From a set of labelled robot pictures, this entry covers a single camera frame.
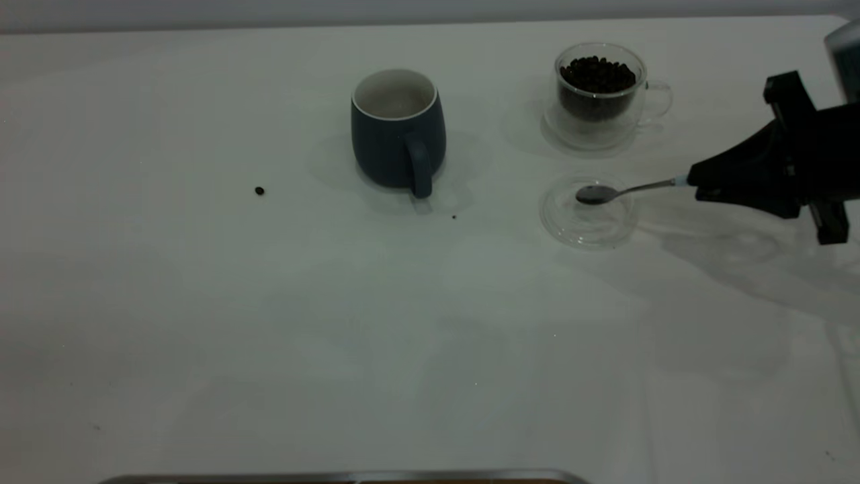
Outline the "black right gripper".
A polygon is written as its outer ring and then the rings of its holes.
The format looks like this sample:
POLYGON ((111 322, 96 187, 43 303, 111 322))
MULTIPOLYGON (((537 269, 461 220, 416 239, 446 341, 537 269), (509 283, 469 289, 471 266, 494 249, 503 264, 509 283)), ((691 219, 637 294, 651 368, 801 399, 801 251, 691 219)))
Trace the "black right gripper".
POLYGON ((797 218, 805 205, 820 245, 845 244, 845 203, 859 191, 859 104, 818 110, 796 71, 769 77, 764 99, 774 123, 691 166, 696 200, 778 218, 797 218))

